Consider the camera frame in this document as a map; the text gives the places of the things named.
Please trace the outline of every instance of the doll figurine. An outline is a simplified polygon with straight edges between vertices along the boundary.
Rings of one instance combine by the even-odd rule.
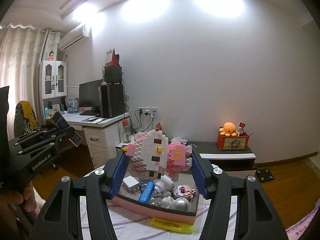
[[[49,53],[49,59],[48,59],[48,60],[53,60],[53,50],[50,51],[50,53]]]

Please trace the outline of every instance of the white power adapter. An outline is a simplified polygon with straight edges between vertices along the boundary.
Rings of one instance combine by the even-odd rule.
[[[123,179],[123,184],[129,191],[136,192],[137,188],[139,189],[140,183],[134,177],[128,176]]]

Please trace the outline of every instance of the baseboard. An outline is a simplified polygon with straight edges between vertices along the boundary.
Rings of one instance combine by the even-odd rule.
[[[299,156],[299,157],[294,157],[290,159],[285,159],[285,160],[279,160],[279,161],[274,161],[274,162],[266,162],[266,163],[256,163],[257,167],[269,167],[269,166],[275,166],[275,165],[281,165],[281,164],[286,164],[286,163],[292,163],[296,161],[301,161],[313,156],[316,156],[318,152],[310,153],[307,155]]]

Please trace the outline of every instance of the blue battery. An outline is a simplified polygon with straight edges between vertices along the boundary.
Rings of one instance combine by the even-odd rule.
[[[142,191],[138,201],[143,203],[148,203],[154,188],[155,188],[155,184],[152,181],[149,181],[146,187],[144,188],[144,190]]]

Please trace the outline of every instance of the air conditioner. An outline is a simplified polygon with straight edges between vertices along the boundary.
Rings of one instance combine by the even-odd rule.
[[[71,32],[69,32],[66,36],[64,36],[59,42],[59,49],[61,51],[65,51],[72,44],[75,44],[77,41],[82,39],[86,39],[90,36],[90,27],[86,24],[83,24]]]

